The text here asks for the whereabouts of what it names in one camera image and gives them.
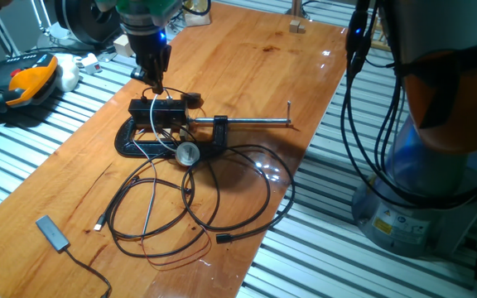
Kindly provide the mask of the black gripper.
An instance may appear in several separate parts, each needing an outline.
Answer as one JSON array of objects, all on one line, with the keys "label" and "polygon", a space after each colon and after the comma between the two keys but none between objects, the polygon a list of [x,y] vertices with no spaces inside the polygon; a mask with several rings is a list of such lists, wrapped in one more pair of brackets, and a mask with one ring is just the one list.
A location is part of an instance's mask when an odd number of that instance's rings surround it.
[{"label": "black gripper", "polygon": [[131,78],[149,83],[154,94],[162,94],[163,71],[167,71],[171,57],[171,46],[168,44],[165,30],[158,27],[150,34],[128,33],[128,40],[138,64],[132,70]]}]

